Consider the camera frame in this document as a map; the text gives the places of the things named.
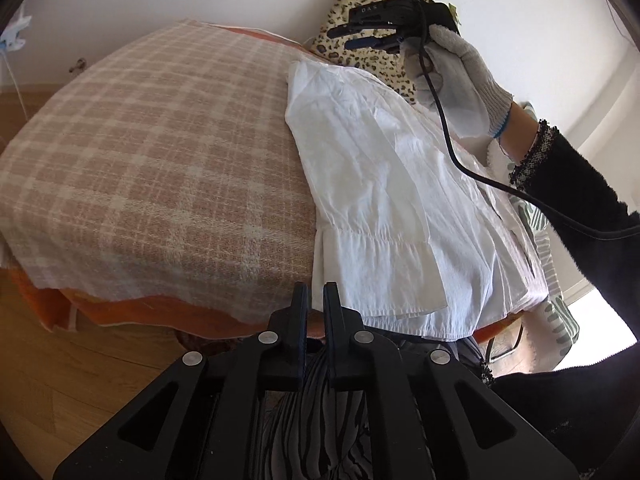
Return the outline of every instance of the white knit glove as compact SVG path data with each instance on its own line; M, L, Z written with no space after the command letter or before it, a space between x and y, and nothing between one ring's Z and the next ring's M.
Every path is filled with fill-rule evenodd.
M433 61L431 82L450 129L459 137L500 136L513 95L494 81L478 51L455 32L431 25L429 34L433 41L424 49ZM418 60L419 46L418 38L402 42L404 70L415 85L416 100L429 110L437 111ZM428 59L424 60L429 70Z

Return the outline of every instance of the metal screw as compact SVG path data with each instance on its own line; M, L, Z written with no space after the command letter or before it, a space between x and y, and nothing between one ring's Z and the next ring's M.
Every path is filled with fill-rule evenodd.
M371 332L368 332L367 330L360 330L353 335L353 338L358 343L367 344L373 341L373 334Z
M182 362L187 366L199 365L202 362L202 354L200 352L187 352L182 356Z
M437 365L445 365L451 361L451 355L446 350L434 350L431 352L431 360Z
M275 343L278 340L278 334L272 332L271 330L265 330L258 336L258 341L265 345L270 345L271 343Z
M69 67L69 73L73 74L76 70L84 72L88 66L89 64L86 62L86 59L84 57L81 57L80 59L78 59L78 61L76 61L75 65Z

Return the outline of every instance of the white wall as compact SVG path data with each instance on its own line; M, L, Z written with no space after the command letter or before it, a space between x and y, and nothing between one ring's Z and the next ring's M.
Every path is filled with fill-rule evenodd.
M295 40L314 35L334 0L28 0L28 44L11 55L22 84L60 83L79 57L116 48L189 17L261 27ZM598 94L626 43L605 0L440 0L460 12L462 34L496 79L567 130Z
M549 232L551 255L553 256L556 274L558 275L558 283L564 295L564 300L571 304L592 290L593 285L591 285L580 270L578 270L569 251L564 248L560 237L553 228L549 226L547 229Z
M618 129L591 163L631 210L640 209L640 69L635 72L636 99Z
M640 53L631 42L620 64L581 117L564 132L572 146L587 160L609 142L623 121L638 106Z

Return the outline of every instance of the black fuzzy sleeve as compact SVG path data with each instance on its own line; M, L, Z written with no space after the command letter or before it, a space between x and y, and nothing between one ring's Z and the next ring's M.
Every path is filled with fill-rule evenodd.
M583 225L615 231L640 224L637 212L607 185L556 128L540 121L540 133L511 182ZM594 240L547 215L577 267L640 339L640 235Z

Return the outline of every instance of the blue glove cuff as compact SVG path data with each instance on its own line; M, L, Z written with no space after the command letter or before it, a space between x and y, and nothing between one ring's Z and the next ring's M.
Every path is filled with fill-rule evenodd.
M502 123L502 126L500 126L500 129L494 135L494 139L499 139L500 138L500 136L502 135L504 129L507 127L507 123L509 122L510 115L511 115L511 107L509 107L509 111L507 112L507 116L504 118L504 122Z

